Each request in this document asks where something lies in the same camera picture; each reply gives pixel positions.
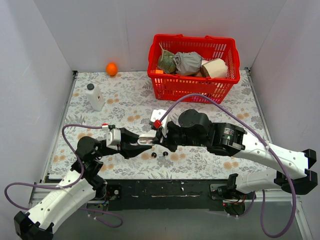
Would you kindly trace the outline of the white earbud charging case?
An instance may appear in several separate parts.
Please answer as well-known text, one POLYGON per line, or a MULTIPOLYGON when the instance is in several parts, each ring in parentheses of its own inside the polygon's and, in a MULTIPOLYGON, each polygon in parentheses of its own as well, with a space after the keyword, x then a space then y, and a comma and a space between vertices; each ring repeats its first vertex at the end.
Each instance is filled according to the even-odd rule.
POLYGON ((137 139, 137 144, 140 146, 153 146, 155 138, 156 136, 154 134, 141 134, 137 139))

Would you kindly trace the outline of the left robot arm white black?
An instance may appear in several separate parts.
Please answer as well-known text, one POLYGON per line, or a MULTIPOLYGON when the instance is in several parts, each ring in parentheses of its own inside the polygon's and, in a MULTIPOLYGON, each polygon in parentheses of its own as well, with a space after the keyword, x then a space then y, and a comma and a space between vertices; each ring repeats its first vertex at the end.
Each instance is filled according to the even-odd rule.
POLYGON ((101 158, 120 154, 129 159, 153 146, 154 135, 137 135, 125 128, 106 124, 105 140, 84 136, 75 150, 77 157, 71 169, 48 195, 26 212, 14 216, 17 235, 23 240, 51 240, 59 226, 88 201, 101 200, 107 194, 107 182, 99 176, 101 158))

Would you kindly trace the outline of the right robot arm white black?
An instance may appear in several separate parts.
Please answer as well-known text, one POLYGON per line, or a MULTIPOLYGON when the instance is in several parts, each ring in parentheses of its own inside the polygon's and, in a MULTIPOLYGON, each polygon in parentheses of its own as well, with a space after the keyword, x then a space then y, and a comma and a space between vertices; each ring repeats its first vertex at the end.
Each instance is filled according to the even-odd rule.
POLYGON ((246 159, 268 168, 261 172, 229 175, 227 183, 212 187, 214 197, 237 199, 254 191, 281 189, 306 195, 318 185, 318 175, 310 168, 317 161, 314 150, 297 152, 274 144, 264 146, 252 133, 231 123, 214 123, 205 113, 184 111, 178 123, 168 121, 165 110, 154 110, 150 125, 156 130, 154 144, 171 152, 179 146, 205 147, 216 156, 246 159))

